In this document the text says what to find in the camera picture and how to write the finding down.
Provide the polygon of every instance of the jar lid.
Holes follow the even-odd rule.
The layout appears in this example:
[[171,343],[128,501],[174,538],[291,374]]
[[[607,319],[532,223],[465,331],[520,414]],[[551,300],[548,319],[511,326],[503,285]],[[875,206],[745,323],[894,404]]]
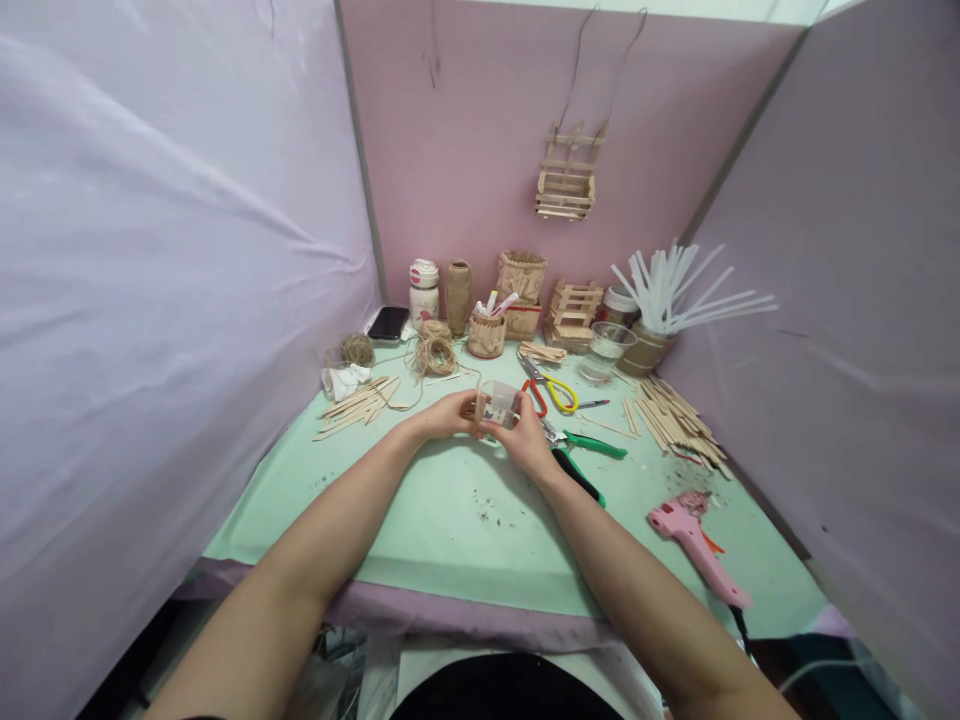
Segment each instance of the jar lid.
[[611,310],[633,313],[640,309],[637,301],[630,297],[630,291],[623,285],[611,285],[603,294],[603,304]]
[[410,282],[414,287],[432,288],[440,281],[440,271],[432,260],[417,258],[410,266]]

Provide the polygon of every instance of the person's hands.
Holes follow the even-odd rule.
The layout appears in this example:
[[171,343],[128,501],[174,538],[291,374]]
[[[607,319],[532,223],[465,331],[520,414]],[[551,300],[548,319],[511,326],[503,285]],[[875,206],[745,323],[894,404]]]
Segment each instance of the person's hands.
[[440,398],[406,422],[421,441],[440,440],[458,432],[473,434],[477,391],[464,390]]
[[537,417],[533,399],[527,393],[520,396],[520,419],[513,430],[488,421],[481,422],[479,430],[493,435],[532,480],[538,480],[549,470],[559,468],[550,453],[550,444]]

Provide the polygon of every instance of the marker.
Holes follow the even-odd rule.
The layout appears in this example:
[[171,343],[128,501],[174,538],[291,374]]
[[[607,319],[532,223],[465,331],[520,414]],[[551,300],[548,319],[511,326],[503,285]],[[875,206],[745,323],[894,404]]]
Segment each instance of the marker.
[[500,315],[503,315],[504,311],[519,299],[520,299],[519,295],[517,295],[516,293],[510,293],[507,296],[507,299],[504,300],[502,303],[500,303],[500,307],[498,307],[496,310],[493,311],[493,317],[498,317]]

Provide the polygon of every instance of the table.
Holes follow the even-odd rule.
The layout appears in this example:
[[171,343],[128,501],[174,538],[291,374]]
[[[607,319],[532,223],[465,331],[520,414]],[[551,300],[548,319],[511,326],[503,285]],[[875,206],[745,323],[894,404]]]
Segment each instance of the table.
[[[374,376],[402,378],[394,403],[411,403],[419,393],[401,359],[404,350],[401,346],[377,351],[380,364]],[[479,371],[484,381],[496,378],[519,388],[526,379],[515,343],[508,343],[504,355],[495,360],[477,359],[462,346],[458,353],[463,365]],[[626,428],[622,398],[632,389],[617,378],[603,387],[592,386],[577,373],[578,361],[572,356],[551,374],[570,385],[581,401],[612,401],[579,414],[589,413],[605,424]],[[465,371],[459,378],[426,385],[423,399],[410,412],[476,386],[477,375]],[[704,585],[680,546],[662,539],[646,521],[654,506],[685,490],[712,490],[719,500],[721,507],[712,506],[704,517],[704,529],[726,550],[722,562],[730,574],[753,596],[754,606],[746,612],[753,637],[801,632],[823,610],[826,601],[815,582],[738,481],[664,455],[642,423],[642,436],[634,440],[580,417],[563,416],[547,398],[547,419],[558,429],[628,450],[623,460],[580,449],[573,457],[606,496],[607,511],[732,633],[735,626],[729,610]],[[330,482],[407,417],[384,410],[370,425],[356,424],[312,442],[321,425],[317,416],[329,405],[327,398],[318,395],[260,463],[240,502],[204,552],[208,562],[255,564]],[[435,441],[420,451],[355,579],[360,581],[354,583],[355,589],[371,584],[386,593],[378,602],[364,605],[366,612],[374,614],[389,615],[390,592],[396,590],[398,602],[403,598],[408,604],[420,593],[426,594],[424,598],[481,604],[464,607],[555,614],[544,616],[548,619],[603,618],[536,487],[502,447],[466,437]]]

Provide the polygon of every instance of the stack of popsicle sticks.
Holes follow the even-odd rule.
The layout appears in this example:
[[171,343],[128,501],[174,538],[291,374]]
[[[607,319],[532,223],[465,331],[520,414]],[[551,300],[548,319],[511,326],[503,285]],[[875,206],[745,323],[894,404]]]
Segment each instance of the stack of popsicle sticks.
[[699,456],[708,471],[716,468],[725,478],[733,480],[733,473],[724,462],[728,458],[710,428],[700,419],[696,409],[666,380],[656,375],[636,380],[619,373],[617,375],[636,387],[637,398],[633,405],[663,452],[682,448],[687,453]]
[[517,348],[517,354],[520,357],[532,357],[534,360],[557,363],[558,365],[567,357],[566,350],[547,347],[546,345],[537,345],[528,340],[520,343],[520,347]]
[[[399,386],[399,377],[377,378],[332,405],[325,413],[317,417],[318,420],[322,419],[324,422],[313,441],[325,440],[345,427],[358,422],[369,425],[377,419],[380,411],[387,406]],[[407,406],[393,405],[391,407],[403,409]]]

